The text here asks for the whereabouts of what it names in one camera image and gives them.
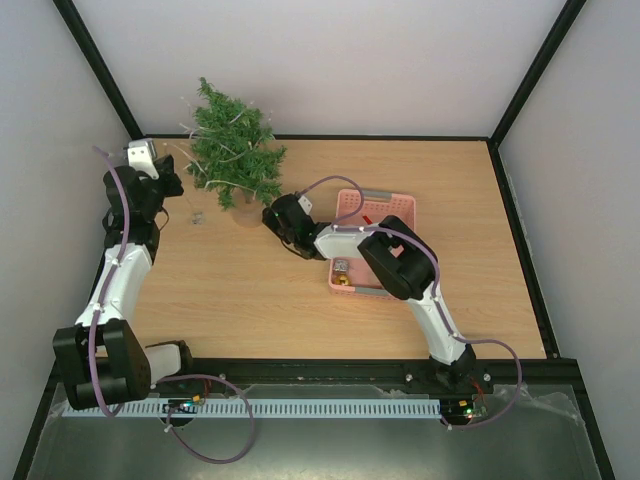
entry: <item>wooden tabletop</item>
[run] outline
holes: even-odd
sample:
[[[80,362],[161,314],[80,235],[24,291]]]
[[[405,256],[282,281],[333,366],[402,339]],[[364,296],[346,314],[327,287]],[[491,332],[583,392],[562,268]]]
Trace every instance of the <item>wooden tabletop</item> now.
[[[132,322],[142,345],[184,339],[194,356],[209,358],[428,357],[406,305],[331,295],[329,262],[292,255],[266,227],[237,226],[215,193],[194,190],[178,150],[188,151],[187,141],[155,142],[159,155],[174,156],[185,195],[165,202],[171,219]],[[439,257],[443,295],[463,335],[500,339],[522,358],[544,358],[484,142],[278,143],[288,148],[283,193],[341,174],[366,189],[413,195],[417,233]],[[331,220],[338,191],[347,187],[335,181],[310,192],[314,220]],[[474,348],[479,358],[510,357],[498,346]]]

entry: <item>flower pot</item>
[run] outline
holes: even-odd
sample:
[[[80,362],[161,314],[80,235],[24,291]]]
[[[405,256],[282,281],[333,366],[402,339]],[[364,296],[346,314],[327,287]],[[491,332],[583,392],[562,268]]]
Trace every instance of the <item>flower pot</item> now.
[[[231,218],[241,227],[256,228],[262,225],[264,205],[255,199],[253,193],[242,188],[233,191],[234,207],[230,209]]]

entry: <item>basket handle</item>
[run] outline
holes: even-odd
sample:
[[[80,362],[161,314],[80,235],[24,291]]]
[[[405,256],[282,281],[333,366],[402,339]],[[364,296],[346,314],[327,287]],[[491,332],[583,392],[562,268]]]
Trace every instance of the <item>basket handle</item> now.
[[[380,199],[380,200],[384,200],[386,202],[390,202],[391,198],[393,197],[393,193],[391,192],[383,192],[381,190],[362,190],[362,193],[364,194],[364,198],[375,198],[375,199]]]

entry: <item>gray floor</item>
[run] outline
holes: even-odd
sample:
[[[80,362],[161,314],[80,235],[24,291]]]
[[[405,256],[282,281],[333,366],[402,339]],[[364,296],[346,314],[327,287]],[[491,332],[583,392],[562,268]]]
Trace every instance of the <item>gray floor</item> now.
[[[224,466],[187,455],[158,419],[62,418],[58,406],[29,478],[600,478],[586,431],[571,418],[576,411],[570,387],[530,392],[538,399],[469,432],[448,432],[432,420],[259,420],[254,448]],[[492,410],[505,398],[492,397]],[[220,458],[235,454],[247,432],[246,420],[195,419],[182,433],[196,450]]]

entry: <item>black metal frame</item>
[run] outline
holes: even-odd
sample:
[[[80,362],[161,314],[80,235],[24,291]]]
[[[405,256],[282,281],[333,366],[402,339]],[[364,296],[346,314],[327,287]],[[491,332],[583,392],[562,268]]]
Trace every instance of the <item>black metal frame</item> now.
[[[122,123],[133,139],[141,138],[138,127],[115,80],[111,76],[102,56],[80,18],[73,1],[53,0],[80,49],[98,77],[107,96],[111,100]],[[613,470],[602,442],[596,419],[591,408],[589,396],[582,380],[580,369],[575,360],[560,358],[553,328],[544,304],[537,281],[533,262],[528,249],[520,218],[516,209],[507,175],[500,158],[499,146],[506,137],[516,117],[531,95],[545,68],[569,31],[586,0],[567,0],[564,8],[542,44],[531,67],[527,71],[507,110],[500,120],[491,138],[487,137],[442,137],[442,136],[367,136],[367,135],[277,135],[282,140],[404,140],[404,141],[481,141],[487,144],[493,164],[496,181],[500,189],[505,212],[511,227],[516,250],[529,291],[531,304],[536,316],[540,336],[547,355],[546,360],[522,360],[526,382],[532,385],[571,385],[578,406],[585,420],[587,432],[596,457],[600,474],[605,480],[614,479]],[[155,137],[187,137],[187,135],[153,135]],[[468,396],[473,392],[458,391],[451,393],[428,380],[430,372],[425,361],[407,360],[237,360],[237,359],[194,359],[194,371],[219,375],[225,373],[227,379],[238,385],[260,383],[363,383],[374,384],[381,388],[394,388],[408,393],[429,393],[442,399],[455,399]],[[406,381],[411,373],[413,380]],[[510,360],[478,360],[475,376],[480,380],[487,373],[491,383],[513,384],[516,381],[516,368]],[[47,418],[47,412],[53,398],[53,391],[59,381],[54,370],[43,393],[36,417],[27,438],[25,448],[16,469],[14,479],[27,477],[40,433]]]

